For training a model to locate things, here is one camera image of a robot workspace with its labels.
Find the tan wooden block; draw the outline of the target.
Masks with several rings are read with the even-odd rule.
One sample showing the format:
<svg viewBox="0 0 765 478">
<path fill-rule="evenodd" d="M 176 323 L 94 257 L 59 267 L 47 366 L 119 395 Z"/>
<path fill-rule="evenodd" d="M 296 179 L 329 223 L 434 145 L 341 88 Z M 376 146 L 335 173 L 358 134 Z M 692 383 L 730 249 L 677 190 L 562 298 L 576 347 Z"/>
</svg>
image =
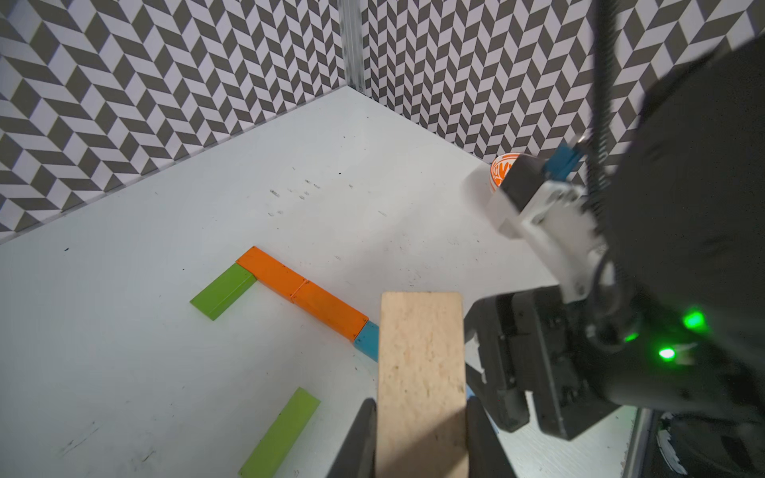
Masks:
<svg viewBox="0 0 765 478">
<path fill-rule="evenodd" d="M 464 359 L 460 294 L 382 294 L 377 476 L 467 476 Z"/>
</svg>

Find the light green block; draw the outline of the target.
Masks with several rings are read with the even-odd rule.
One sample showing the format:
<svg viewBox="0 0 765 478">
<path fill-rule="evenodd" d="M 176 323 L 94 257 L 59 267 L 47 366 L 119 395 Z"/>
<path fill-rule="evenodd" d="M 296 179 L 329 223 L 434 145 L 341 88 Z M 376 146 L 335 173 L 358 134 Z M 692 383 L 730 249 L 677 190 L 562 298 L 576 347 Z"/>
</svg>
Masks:
<svg viewBox="0 0 765 478">
<path fill-rule="evenodd" d="M 243 478 L 272 478 L 319 408 L 321 400 L 297 388 L 239 470 Z"/>
</svg>

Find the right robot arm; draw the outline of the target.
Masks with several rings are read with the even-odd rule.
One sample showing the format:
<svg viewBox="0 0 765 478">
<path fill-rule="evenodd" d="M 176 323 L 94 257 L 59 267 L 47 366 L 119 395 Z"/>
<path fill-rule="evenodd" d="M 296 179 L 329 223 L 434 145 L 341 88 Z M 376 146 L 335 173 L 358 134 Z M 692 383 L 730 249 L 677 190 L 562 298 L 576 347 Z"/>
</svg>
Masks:
<svg viewBox="0 0 765 478">
<path fill-rule="evenodd" d="M 571 440 L 647 412 L 635 477 L 764 473 L 764 41 L 711 52 L 645 95 L 605 186 L 519 157 L 488 204 L 556 284 L 476 301 L 464 320 L 471 471 L 513 475 L 497 430 Z"/>
</svg>

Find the orange block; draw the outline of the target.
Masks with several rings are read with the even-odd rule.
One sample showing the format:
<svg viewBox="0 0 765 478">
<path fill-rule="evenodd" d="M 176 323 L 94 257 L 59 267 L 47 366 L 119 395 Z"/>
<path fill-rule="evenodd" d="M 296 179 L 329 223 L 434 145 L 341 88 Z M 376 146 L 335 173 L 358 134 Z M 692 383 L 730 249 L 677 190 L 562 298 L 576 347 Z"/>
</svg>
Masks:
<svg viewBox="0 0 765 478">
<path fill-rule="evenodd" d="M 250 248 L 236 264 L 252 274 L 259 282 L 292 301 L 308 280 L 257 247 Z"/>
<path fill-rule="evenodd" d="M 351 342 L 369 321 L 366 315 L 310 281 L 304 281 L 289 300 Z"/>
</svg>

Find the teal block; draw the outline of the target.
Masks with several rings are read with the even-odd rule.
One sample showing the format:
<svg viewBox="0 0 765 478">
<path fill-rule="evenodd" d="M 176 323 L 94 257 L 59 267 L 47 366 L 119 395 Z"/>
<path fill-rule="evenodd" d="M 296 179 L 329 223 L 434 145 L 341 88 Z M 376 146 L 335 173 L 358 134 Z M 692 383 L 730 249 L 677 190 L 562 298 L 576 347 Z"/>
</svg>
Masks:
<svg viewBox="0 0 765 478">
<path fill-rule="evenodd" d="M 356 336 L 354 347 L 374 362 L 379 361 L 380 329 L 372 321 L 366 322 L 362 330 Z"/>
</svg>

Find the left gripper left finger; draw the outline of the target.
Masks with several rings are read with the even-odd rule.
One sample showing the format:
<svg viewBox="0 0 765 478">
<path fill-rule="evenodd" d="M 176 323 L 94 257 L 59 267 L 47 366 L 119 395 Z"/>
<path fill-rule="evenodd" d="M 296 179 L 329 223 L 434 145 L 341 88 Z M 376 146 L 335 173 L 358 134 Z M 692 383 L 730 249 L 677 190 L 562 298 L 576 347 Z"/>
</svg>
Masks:
<svg viewBox="0 0 765 478">
<path fill-rule="evenodd" d="M 377 403 L 367 398 L 327 474 L 327 478 L 375 478 Z"/>
</svg>

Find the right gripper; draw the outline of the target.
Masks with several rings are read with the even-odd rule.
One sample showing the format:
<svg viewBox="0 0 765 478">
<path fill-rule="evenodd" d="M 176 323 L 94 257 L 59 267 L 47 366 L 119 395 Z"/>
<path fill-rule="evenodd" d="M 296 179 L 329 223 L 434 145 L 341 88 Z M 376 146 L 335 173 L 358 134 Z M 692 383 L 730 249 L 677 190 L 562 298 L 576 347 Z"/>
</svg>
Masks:
<svg viewBox="0 0 765 478">
<path fill-rule="evenodd" d="M 481 367 L 468 366 L 466 380 L 499 429 L 516 432 L 535 419 L 543 433 L 571 441 L 617 410 L 586 371 L 582 312 L 557 286 L 469 308 L 464 338 L 476 340 Z"/>
</svg>

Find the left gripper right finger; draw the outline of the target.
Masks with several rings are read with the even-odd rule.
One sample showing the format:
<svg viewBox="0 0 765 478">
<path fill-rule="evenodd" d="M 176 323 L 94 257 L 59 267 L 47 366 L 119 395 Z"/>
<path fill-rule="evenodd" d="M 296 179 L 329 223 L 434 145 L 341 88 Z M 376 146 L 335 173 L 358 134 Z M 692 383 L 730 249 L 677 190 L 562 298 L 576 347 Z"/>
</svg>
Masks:
<svg viewBox="0 0 765 478">
<path fill-rule="evenodd" d="M 469 478 L 516 478 L 517 475 L 477 396 L 466 406 Z"/>
</svg>

